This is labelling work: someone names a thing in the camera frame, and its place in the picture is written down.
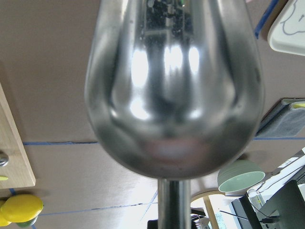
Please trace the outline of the steel ice scoop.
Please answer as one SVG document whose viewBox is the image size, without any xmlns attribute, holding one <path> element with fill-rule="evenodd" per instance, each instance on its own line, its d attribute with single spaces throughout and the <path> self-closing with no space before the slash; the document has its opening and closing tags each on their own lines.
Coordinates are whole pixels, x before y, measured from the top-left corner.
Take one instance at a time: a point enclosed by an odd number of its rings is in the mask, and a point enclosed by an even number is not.
<svg viewBox="0 0 305 229">
<path fill-rule="evenodd" d="M 84 98 L 103 149 L 158 180 L 158 228 L 191 228 L 190 180 L 237 159 L 261 120 L 246 2 L 101 1 Z"/>
</svg>

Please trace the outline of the wooden cup tree stand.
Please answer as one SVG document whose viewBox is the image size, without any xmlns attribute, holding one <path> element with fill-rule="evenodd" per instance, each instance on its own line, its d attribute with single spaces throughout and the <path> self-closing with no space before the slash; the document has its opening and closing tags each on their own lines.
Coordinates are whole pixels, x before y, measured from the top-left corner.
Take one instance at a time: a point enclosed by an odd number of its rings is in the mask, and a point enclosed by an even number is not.
<svg viewBox="0 0 305 229">
<path fill-rule="evenodd" d="M 212 229 L 219 229 L 216 214 L 220 212 L 225 194 L 219 190 L 210 190 L 198 193 L 191 198 L 191 209 L 202 210 L 209 219 Z"/>
</svg>

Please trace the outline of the light green bowl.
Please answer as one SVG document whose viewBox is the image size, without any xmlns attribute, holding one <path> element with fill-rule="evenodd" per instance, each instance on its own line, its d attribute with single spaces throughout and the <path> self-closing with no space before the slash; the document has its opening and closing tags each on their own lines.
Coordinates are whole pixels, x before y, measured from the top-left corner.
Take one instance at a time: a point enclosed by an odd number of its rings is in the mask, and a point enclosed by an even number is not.
<svg viewBox="0 0 305 229">
<path fill-rule="evenodd" d="M 217 176 L 218 190 L 237 192 L 254 186 L 265 177 L 265 172 L 254 162 L 238 159 L 223 167 Z"/>
</svg>

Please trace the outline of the grey and yellow cloth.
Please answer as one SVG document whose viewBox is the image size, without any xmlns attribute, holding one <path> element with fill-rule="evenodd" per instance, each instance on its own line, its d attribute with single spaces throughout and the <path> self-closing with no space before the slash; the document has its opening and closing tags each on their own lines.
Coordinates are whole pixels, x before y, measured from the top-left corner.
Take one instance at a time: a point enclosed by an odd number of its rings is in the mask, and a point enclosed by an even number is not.
<svg viewBox="0 0 305 229">
<path fill-rule="evenodd" d="M 284 98 L 265 115 L 256 133 L 258 138 L 294 137 L 305 127 L 305 99 Z"/>
</svg>

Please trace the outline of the bamboo cutting board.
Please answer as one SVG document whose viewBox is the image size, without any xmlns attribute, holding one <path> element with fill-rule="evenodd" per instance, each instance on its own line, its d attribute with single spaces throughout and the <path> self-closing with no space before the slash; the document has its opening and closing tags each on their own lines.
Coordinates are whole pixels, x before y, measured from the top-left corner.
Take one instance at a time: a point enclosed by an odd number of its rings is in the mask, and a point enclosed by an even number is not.
<svg viewBox="0 0 305 229">
<path fill-rule="evenodd" d="M 36 178 L 3 89 L 0 90 L 0 151 L 10 159 L 5 167 L 0 167 L 0 175 L 8 177 L 0 181 L 0 188 L 35 186 Z"/>
</svg>

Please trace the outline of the steel muddler black tip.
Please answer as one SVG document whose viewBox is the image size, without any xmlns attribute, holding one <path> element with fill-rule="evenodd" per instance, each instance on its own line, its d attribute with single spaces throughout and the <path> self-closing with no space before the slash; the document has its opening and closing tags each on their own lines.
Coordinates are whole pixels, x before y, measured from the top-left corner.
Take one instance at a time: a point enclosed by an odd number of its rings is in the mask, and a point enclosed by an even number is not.
<svg viewBox="0 0 305 229">
<path fill-rule="evenodd" d="M 0 167 L 5 167 L 9 160 L 9 156 L 5 152 L 0 151 Z"/>
</svg>

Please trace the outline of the cream bear serving tray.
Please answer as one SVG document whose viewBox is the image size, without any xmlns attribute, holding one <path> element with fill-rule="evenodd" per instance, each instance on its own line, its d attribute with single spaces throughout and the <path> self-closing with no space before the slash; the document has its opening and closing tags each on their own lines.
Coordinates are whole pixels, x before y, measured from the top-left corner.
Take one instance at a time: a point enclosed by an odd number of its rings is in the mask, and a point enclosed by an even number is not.
<svg viewBox="0 0 305 229">
<path fill-rule="evenodd" d="M 277 51 L 304 56 L 305 1 L 289 0 L 273 22 L 267 41 Z"/>
</svg>

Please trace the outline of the yellow lemon round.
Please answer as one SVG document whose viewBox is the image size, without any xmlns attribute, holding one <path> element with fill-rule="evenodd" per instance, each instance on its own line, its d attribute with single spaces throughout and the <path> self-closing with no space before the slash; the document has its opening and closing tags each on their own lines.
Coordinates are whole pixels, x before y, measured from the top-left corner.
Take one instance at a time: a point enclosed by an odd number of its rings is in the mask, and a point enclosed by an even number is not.
<svg viewBox="0 0 305 229">
<path fill-rule="evenodd" d="M 32 194 L 14 195 L 4 201 L 0 213 L 5 220 L 21 223 L 34 219 L 43 210 L 43 201 Z"/>
</svg>

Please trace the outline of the yellow plastic knife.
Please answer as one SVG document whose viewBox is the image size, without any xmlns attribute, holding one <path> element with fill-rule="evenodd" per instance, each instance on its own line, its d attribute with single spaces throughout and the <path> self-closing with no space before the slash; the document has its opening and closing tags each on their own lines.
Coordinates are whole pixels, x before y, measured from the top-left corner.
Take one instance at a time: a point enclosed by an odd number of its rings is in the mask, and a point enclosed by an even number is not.
<svg viewBox="0 0 305 229">
<path fill-rule="evenodd" d="M 7 176 L 0 176 L 0 181 L 8 180 Z"/>
</svg>

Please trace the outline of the green avocado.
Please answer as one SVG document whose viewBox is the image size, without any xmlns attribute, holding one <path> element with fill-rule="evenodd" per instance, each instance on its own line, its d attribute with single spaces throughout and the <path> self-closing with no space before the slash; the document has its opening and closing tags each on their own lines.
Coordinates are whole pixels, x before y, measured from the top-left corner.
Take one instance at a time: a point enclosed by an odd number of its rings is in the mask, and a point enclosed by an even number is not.
<svg viewBox="0 0 305 229">
<path fill-rule="evenodd" d="M 27 228 L 27 227 L 32 227 L 35 222 L 37 221 L 38 219 L 38 216 L 28 220 L 28 221 L 25 221 L 25 222 L 17 222 L 16 225 L 19 226 L 20 228 Z"/>
</svg>

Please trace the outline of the yellow lemon oblong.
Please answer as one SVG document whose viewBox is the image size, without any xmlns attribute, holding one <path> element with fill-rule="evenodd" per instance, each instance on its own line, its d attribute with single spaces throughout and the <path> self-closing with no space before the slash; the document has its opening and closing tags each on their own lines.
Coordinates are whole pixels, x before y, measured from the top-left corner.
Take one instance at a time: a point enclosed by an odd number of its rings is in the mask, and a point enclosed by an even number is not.
<svg viewBox="0 0 305 229">
<path fill-rule="evenodd" d="M 2 207 L 2 205 L 5 203 L 4 200 L 1 200 L 0 201 L 0 207 Z M 3 213 L 0 211 L 0 226 L 1 227 L 5 227 L 5 226 L 8 226 L 9 224 L 11 224 L 10 221 L 6 220 L 3 216 Z"/>
</svg>

